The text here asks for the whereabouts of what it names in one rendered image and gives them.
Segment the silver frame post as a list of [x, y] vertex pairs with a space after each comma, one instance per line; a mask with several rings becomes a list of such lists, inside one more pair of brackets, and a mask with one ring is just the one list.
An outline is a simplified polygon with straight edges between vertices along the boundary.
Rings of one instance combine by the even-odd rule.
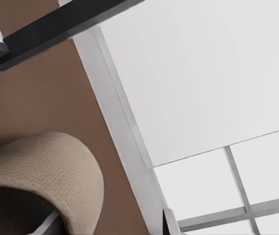
[[232, 150], [231, 150], [230, 146], [225, 146], [224, 147], [224, 152], [225, 152], [226, 158], [228, 160], [228, 164], [231, 168], [231, 172], [232, 172], [233, 178], [235, 180], [236, 187], [239, 191], [242, 204], [245, 208], [246, 215], [248, 216], [248, 220], [249, 220], [251, 230], [255, 235], [260, 235], [260, 231], [258, 229], [256, 220], [254, 218], [252, 208], [250, 206], [247, 194], [245, 192], [245, 189], [244, 189], [244, 186], [243, 186], [243, 183], [242, 183], [238, 168], [236, 166], [236, 163], [235, 163], [233, 153], [232, 153]]
[[202, 216], [192, 217], [178, 221], [182, 232], [200, 230], [244, 220], [255, 219], [279, 213], [279, 199], [250, 205], [252, 212], [246, 212], [244, 207], [219, 211]]

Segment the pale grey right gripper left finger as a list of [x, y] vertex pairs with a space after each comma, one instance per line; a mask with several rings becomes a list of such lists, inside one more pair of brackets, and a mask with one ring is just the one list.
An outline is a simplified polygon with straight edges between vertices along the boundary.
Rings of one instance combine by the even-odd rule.
[[44, 222], [32, 233], [32, 235], [59, 235], [60, 222], [59, 214], [53, 211]]

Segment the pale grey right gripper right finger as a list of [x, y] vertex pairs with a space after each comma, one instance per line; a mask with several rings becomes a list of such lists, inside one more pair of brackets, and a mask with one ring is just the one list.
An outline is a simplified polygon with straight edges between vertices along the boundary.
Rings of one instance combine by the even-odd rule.
[[163, 209], [163, 235], [181, 235], [174, 212], [170, 208]]

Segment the black and silver shoe rack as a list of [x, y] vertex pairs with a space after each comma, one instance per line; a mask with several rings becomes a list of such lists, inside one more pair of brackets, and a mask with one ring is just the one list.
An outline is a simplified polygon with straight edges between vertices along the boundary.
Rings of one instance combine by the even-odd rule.
[[72, 0], [5, 37], [9, 52], [0, 57], [5, 71], [102, 23], [144, 0]]

